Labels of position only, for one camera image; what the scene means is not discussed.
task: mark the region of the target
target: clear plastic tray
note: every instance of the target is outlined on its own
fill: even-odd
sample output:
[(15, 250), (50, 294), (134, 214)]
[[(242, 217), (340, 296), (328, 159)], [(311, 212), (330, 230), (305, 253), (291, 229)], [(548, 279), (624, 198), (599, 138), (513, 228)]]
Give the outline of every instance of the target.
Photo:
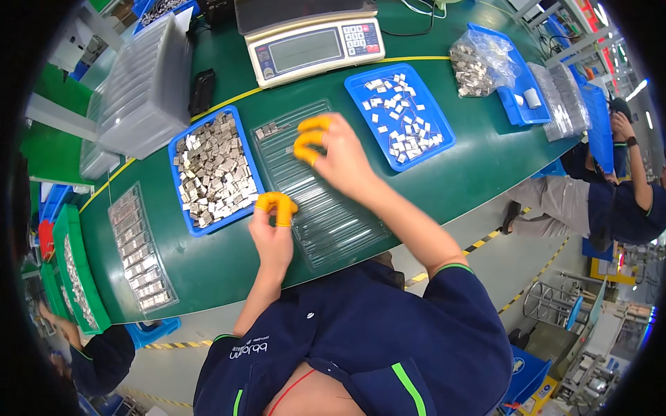
[(178, 302), (148, 227), (137, 182), (109, 207), (125, 278), (144, 314)]
[(306, 163), (293, 155), (296, 127), (305, 118), (330, 112), (328, 100), (321, 100), (284, 114), (273, 122), (283, 128), (259, 139), (252, 129), (252, 142), (260, 155), (273, 190), (296, 203), (292, 231), (311, 269), (335, 263), (376, 243), (390, 233), (382, 221), (365, 207), (333, 189)]
[(192, 47), (172, 13), (125, 43), (99, 104), (89, 106), (97, 142), (143, 159), (186, 129), (191, 61)]

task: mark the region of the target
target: blue plastic tray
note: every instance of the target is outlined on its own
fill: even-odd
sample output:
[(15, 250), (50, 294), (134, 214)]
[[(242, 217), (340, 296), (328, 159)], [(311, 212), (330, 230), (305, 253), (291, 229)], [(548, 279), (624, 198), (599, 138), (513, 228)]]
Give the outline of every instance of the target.
[[(264, 186), (262, 185), (261, 179), (259, 178), (259, 173), (257, 172), (256, 165), (254, 164), (254, 159), (252, 159), (252, 152), (250, 151), (250, 146), (248, 145), (247, 138), (245, 137), (245, 130), (243, 129), (243, 125), (240, 122), (240, 117), (238, 116), (238, 109), (236, 109), (235, 106), (228, 105), (199, 119), (196, 123), (192, 124), (187, 130), (180, 133), (178, 136), (172, 138), (168, 144), (168, 163), (169, 166), (171, 166), (171, 176), (173, 176), (173, 183), (175, 185), (174, 189), (176, 191), (176, 199), (180, 204), (181, 210), (182, 210), (182, 199), (180, 199), (180, 192), (178, 192), (178, 187), (182, 184), (182, 182), (180, 181), (180, 173), (178, 172), (178, 167), (174, 166), (173, 164), (173, 158), (176, 156), (176, 143), (178, 142), (178, 140), (184, 138), (197, 128), (201, 127), (202, 125), (208, 122), (212, 122), (215, 119), (215, 116), (217, 116), (219, 112), (233, 114), (234, 120), (236, 121), (236, 128), (238, 129), (238, 136), (240, 137), (240, 142), (242, 144), (243, 153), (245, 154), (245, 158), (248, 160), (248, 166), (250, 167), (250, 171), (252, 173), (252, 179), (254, 181), (254, 184), (256, 185), (256, 190), (259, 194), (264, 193)], [(190, 232), (190, 234), (192, 234), (194, 237), (201, 237), (217, 230), (218, 228), (224, 227), (229, 223), (232, 223), (238, 219), (241, 219), (251, 214), (252, 211), (254, 211), (254, 204), (246, 206), (245, 208), (242, 208), (234, 212), (230, 216), (223, 218), (218, 222), (213, 222), (212, 224), (209, 224), (204, 228), (194, 227), (194, 220), (190, 218), (189, 211), (182, 211), (182, 216), (183, 218), (185, 218), (185, 225), (187, 225), (187, 230)]]
[[(498, 87), (497, 92), (499, 99), (501, 100), (506, 115), (509, 116), (509, 121), (515, 126), (527, 126), (528, 124), (537, 124), (549, 122), (551, 120), (550, 113), (548, 112), (548, 107), (545, 105), (545, 100), (539, 89), (537, 81), (534, 79), (532, 72), (529, 70), (525, 64), (525, 60), (516, 49), (511, 39), (504, 35), (502, 32), (494, 31), (488, 29), (487, 27), (475, 25), (474, 23), (468, 23), (467, 28), (473, 31), (478, 31), (482, 33), (487, 33), (488, 35), (493, 35), (504, 39), (509, 42), (513, 47), (513, 50), (509, 52), (509, 57), (520, 67), (521, 73), (515, 79), (515, 87)], [(539, 101), (541, 101), (541, 106), (535, 109), (528, 107), (527, 103), (522, 106), (518, 105), (518, 102), (515, 100), (513, 95), (522, 96), (526, 90), (534, 88), (537, 91), (537, 96)]]
[(58, 219), (60, 209), (65, 204), (65, 198), (72, 193), (72, 186), (55, 184), (44, 202), (43, 209), (39, 213), (39, 222), (48, 220), (54, 223)]
[[(376, 79), (386, 79), (391, 84), (395, 84), (393, 82), (393, 77), (395, 74), (405, 74), (405, 82), (409, 85), (409, 87), (414, 88), (416, 96), (412, 97), (413, 100), (408, 100), (411, 104), (410, 107), (402, 111), (398, 120), (392, 119), (389, 116), (391, 112), (384, 110), (384, 107), (382, 106), (366, 110), (362, 103), (369, 100), (370, 97), (390, 99), (396, 94), (396, 92), (393, 89), (388, 89), (385, 93), (377, 93), (376, 90), (371, 91), (367, 89), (365, 84)], [(423, 162), (424, 160), (435, 156), (437, 153), (445, 151), (456, 143), (456, 136), (453, 130), (451, 130), (451, 126), (446, 120), (446, 117), (444, 116), (440, 106), (437, 104), (437, 101), (435, 101), (435, 98), (433, 98), (432, 94), (430, 94), (430, 91), (423, 83), (423, 80), (418, 76), (418, 73), (416, 73), (411, 65), (401, 63), (397, 65), (391, 65), (389, 67), (373, 69), (372, 71), (367, 71), (357, 75), (352, 75), (344, 81), (344, 86), (352, 96), (352, 100), (354, 100), (356, 103), (356, 106), (361, 112), (361, 115), (366, 119), (370, 130), (372, 130), (372, 134), (374, 134), (375, 139), (377, 139), (377, 143), (379, 143), (379, 146), (382, 149), (388, 164), (393, 170), (403, 172)], [(416, 104), (423, 104), (426, 106), (426, 109), (418, 111), (416, 110)], [(379, 116), (378, 123), (372, 122), (373, 114), (377, 114)], [(407, 159), (404, 163), (399, 163), (396, 157), (388, 152), (389, 145), (395, 142), (394, 139), (389, 138), (389, 134), (394, 130), (398, 131), (399, 133), (404, 132), (402, 127), (402, 117), (406, 114), (408, 114), (412, 120), (415, 120), (418, 116), (421, 117), (425, 122), (430, 123), (430, 132), (441, 133), (443, 141), (439, 144), (439, 146), (426, 150), (414, 159)], [(379, 133), (377, 129), (382, 125), (388, 128), (387, 132)]]
[(532, 178), (543, 178), (544, 176), (567, 176), (567, 172), (565, 172), (560, 159), (555, 159), (555, 162), (536, 172), (532, 175)]
[[(139, 16), (139, 20), (137, 21), (137, 26), (134, 28), (134, 32), (132, 32), (132, 35), (136, 35), (137, 33), (139, 33), (143, 29), (144, 26), (141, 23), (141, 17), (148, 10), (151, 9), (151, 7), (155, 4), (155, 1), (157, 1), (157, 0), (149, 0), (148, 3), (146, 3), (146, 7), (143, 8), (143, 12), (141, 12), (141, 16)], [(190, 7), (194, 7), (194, 9), (192, 10), (192, 18), (194, 16), (198, 15), (199, 11), (201, 11), (201, 9), (199, 8), (199, 4), (196, 2), (196, 0), (189, 0), (189, 1), (186, 1), (185, 3), (183, 3), (182, 5), (180, 5), (178, 7), (174, 7), (173, 9), (165, 12), (164, 14), (166, 15), (167, 13), (173, 12), (175, 15), (177, 15), (181, 11), (187, 10)]]
[(601, 88), (590, 83), (580, 85), (580, 90), (589, 113), (589, 119), (592, 122), (592, 128), (587, 131), (589, 152), (592, 153), (592, 156), (605, 173), (612, 173), (613, 131), (611, 130), (606, 96)]

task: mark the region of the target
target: stacked plastic trays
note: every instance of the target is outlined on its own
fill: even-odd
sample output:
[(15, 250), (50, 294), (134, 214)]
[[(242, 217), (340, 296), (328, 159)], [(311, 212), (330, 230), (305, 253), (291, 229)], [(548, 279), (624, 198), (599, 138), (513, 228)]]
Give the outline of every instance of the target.
[(548, 72), (553, 77), (553, 82), (562, 98), (564, 108), (569, 113), (569, 119), (573, 126), (573, 131), (578, 134), (592, 128), (587, 107), (581, 96), (580, 88), (573, 74), (563, 63), (558, 62), (548, 68)]
[[(86, 117), (92, 121), (99, 120), (99, 111), (102, 105), (102, 93), (104, 92), (106, 82), (102, 82), (93, 91), (93, 95), (88, 102), (88, 112)], [(116, 153), (105, 150), (96, 142), (88, 140), (81, 141), (81, 157), (79, 159), (79, 175), (81, 178), (97, 180), (109, 169), (120, 162), (120, 156)]]
[(548, 141), (575, 136), (587, 130), (588, 126), (585, 122), (587, 113), (581, 112), (580, 107), (585, 110), (585, 106), (575, 82), (570, 84), (567, 75), (560, 69), (555, 70), (555, 76), (553, 76), (541, 65), (528, 62), (527, 66), (537, 80), (545, 105), (552, 117), (552, 121), (543, 125)]
[(125, 43), (106, 80), (98, 143), (144, 159), (189, 125), (192, 49), (173, 13)]

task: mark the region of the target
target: hand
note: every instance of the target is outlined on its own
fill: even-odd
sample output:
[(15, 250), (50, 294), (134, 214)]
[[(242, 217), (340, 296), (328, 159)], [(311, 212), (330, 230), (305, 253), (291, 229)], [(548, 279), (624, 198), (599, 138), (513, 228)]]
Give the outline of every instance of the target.
[(629, 137), (635, 136), (629, 119), (622, 112), (613, 113), (611, 117), (611, 130), (621, 136), (618, 141), (626, 142)]
[(617, 179), (615, 171), (613, 171), (612, 173), (604, 174), (603, 176), (606, 178), (606, 180), (609, 180), (616, 185), (620, 185), (620, 181)]
[(269, 212), (254, 207), (254, 215), (250, 221), (250, 235), (259, 253), (261, 268), (273, 270), (282, 278), (294, 256), (294, 242), (291, 227), (273, 227), (268, 223), (274, 209)]
[(47, 308), (44, 302), (39, 302), (39, 313), (45, 320), (51, 322), (51, 325), (55, 325), (55, 315), (49, 311), (49, 308)]
[[(380, 179), (342, 115), (335, 112), (308, 118), (298, 125), (298, 131), (301, 135), (294, 143), (294, 156), (309, 163), (335, 189), (358, 201), (375, 188)], [(321, 145), (326, 156), (307, 144)]]

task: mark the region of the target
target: tape roll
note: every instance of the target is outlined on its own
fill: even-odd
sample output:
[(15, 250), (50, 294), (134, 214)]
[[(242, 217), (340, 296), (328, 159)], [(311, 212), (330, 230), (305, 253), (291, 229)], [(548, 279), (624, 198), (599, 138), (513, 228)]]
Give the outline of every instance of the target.
[(537, 108), (541, 106), (541, 101), (539, 100), (537, 91), (534, 88), (526, 90), (523, 95), (525, 96), (525, 101), (527, 101), (527, 106), (529, 108)]

